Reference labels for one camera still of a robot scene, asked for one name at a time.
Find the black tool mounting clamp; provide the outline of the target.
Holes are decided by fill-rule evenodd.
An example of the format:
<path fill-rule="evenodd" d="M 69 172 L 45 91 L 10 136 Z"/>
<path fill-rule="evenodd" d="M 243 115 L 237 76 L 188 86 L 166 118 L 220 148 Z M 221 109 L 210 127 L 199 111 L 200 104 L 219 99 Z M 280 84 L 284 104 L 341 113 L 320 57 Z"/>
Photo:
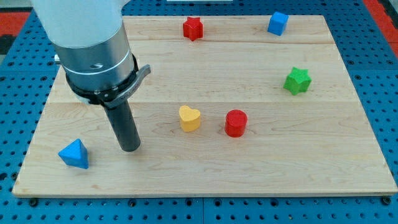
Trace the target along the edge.
<path fill-rule="evenodd" d="M 125 79 L 117 82 L 117 84 L 108 86 L 107 81 L 113 75 L 110 70 L 98 74 L 84 73 L 79 75 L 78 78 L 72 78 L 72 73 L 65 69 L 67 82 L 82 102 L 101 105 L 108 109 L 115 108 L 127 101 L 139 88 L 143 79 L 151 72 L 150 65 L 138 68 L 134 55 L 131 55 L 129 59 L 134 63 L 134 68 Z"/>

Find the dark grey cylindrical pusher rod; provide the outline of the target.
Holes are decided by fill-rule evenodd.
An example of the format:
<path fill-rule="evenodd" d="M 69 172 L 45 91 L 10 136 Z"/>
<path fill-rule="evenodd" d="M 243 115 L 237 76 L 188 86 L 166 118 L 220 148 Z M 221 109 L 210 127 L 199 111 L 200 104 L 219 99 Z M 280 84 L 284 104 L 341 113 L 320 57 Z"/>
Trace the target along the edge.
<path fill-rule="evenodd" d="M 127 101 L 113 108 L 104 107 L 121 149 L 132 152 L 141 145 L 141 139 Z"/>

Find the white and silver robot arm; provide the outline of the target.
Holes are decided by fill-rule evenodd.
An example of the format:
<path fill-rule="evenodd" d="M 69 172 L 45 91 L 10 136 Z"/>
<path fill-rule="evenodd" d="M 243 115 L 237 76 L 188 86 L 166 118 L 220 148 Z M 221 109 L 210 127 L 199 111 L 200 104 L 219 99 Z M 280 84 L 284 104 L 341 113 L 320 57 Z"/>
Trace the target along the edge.
<path fill-rule="evenodd" d="M 126 1 L 32 0 L 76 97 L 101 105 L 123 151 L 141 140 L 128 98 L 150 74 L 139 67 L 124 27 Z"/>

